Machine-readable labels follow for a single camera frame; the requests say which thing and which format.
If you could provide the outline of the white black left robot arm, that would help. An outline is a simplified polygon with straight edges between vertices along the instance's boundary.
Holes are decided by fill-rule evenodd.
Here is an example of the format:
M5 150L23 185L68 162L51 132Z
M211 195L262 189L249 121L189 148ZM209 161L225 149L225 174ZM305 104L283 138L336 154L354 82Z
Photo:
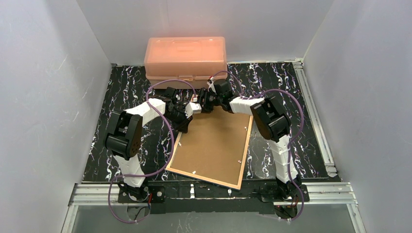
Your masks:
M114 156L126 185L140 188L145 178L138 152L143 127L152 120L164 119L172 130L188 132L193 114L201 110L195 102L183 103L176 90L168 87L166 93L154 95L142 104L123 111L113 111L104 138L104 147Z

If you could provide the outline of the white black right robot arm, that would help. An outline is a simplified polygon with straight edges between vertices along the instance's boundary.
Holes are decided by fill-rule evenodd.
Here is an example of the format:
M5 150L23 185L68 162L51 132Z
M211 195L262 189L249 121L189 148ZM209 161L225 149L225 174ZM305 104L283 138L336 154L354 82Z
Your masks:
M288 148L291 120L276 96L241 96L233 92L228 81L220 79L210 81L209 88L201 88L193 101L200 104L202 113L210 113L215 106L220 106L229 113L252 116L259 133L272 150L276 179L285 184L295 181L298 172L291 164Z

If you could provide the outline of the translucent pink plastic storage box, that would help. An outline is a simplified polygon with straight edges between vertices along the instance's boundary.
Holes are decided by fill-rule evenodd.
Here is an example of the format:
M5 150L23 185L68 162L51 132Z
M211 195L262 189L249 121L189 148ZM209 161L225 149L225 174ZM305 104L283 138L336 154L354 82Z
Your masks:
M146 78L158 89L207 87L207 80L227 78L225 38L152 37L144 58Z

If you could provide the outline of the aluminium right side rail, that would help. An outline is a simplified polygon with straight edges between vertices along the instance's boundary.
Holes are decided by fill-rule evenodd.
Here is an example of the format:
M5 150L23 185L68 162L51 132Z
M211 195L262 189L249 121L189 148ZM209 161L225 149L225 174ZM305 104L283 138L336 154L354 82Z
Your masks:
M320 147L320 153L324 162L324 167L326 169L327 175L331 178L335 178L338 176L338 172L336 170L334 159L330 151L330 146L327 142L315 103L312 98L312 94L304 71L303 60L301 58L296 58L295 61L292 61L292 65L296 73L299 85L301 87L301 92L307 106L307 112L309 114L318 145Z

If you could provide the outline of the aluminium front mounting rail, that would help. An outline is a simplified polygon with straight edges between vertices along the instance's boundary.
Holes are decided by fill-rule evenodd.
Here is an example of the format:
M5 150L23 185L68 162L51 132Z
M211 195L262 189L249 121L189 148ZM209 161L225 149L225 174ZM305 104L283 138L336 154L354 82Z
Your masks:
M244 180L240 190L218 186L211 183L151 182L148 187L152 203L165 203L171 200L250 200L251 198L268 200L281 204L282 198L276 198L274 180ZM350 183L320 182L304 183L302 192L308 204L358 204ZM145 203L146 193L135 198L122 191L116 184L110 187L104 183L77 184L70 198L71 204L78 205L113 205L127 203Z

